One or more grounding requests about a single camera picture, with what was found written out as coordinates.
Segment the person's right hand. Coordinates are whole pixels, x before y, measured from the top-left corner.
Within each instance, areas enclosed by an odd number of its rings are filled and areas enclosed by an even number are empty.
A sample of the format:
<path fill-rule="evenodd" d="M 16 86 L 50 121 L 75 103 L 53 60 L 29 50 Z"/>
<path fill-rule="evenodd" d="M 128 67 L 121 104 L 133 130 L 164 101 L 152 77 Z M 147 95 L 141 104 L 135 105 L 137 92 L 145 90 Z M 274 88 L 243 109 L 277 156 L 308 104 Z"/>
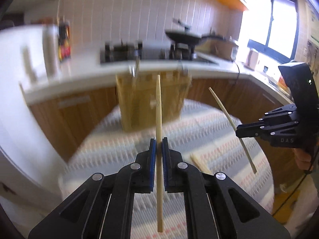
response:
<path fill-rule="evenodd" d="M 313 171 L 311 156 L 300 148 L 294 148 L 295 161 L 299 169 Z"/>

